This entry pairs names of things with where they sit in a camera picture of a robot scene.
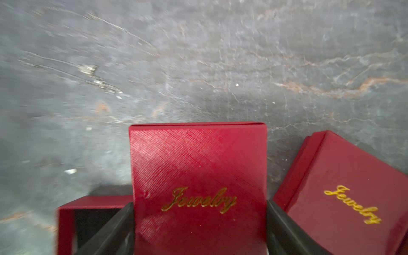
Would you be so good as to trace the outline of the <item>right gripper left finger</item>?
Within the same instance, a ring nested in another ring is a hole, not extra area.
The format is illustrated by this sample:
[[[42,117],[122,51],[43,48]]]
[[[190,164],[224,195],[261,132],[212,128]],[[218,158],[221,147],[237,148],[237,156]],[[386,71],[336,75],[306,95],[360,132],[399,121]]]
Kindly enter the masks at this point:
[[[135,211],[133,203],[119,210],[82,247],[77,255],[132,255],[135,252]]]

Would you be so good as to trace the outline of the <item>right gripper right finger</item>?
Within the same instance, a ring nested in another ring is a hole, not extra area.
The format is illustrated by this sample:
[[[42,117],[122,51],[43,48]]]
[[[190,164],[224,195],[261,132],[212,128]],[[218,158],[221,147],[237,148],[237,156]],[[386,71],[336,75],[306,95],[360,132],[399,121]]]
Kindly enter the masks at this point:
[[[270,255],[329,255],[275,202],[267,201],[266,241]]]

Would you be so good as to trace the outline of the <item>jewelry box lid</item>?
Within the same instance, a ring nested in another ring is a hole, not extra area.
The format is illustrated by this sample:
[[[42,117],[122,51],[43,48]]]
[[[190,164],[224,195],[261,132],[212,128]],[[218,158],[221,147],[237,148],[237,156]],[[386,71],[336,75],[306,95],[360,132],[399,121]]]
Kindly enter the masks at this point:
[[[137,255],[265,255],[267,126],[129,127]]]

